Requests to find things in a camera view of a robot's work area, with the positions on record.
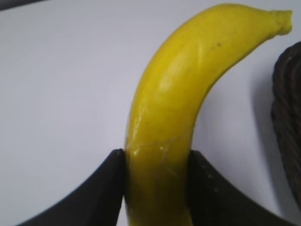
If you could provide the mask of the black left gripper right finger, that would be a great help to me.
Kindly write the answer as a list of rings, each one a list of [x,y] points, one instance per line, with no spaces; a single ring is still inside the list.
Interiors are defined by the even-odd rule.
[[[240,192],[201,154],[188,158],[187,205],[194,226],[290,226]]]

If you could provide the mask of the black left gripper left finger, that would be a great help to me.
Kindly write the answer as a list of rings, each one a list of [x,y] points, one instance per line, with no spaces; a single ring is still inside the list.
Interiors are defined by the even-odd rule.
[[[23,226],[115,226],[122,205],[125,153],[113,150],[68,196],[21,223]]]

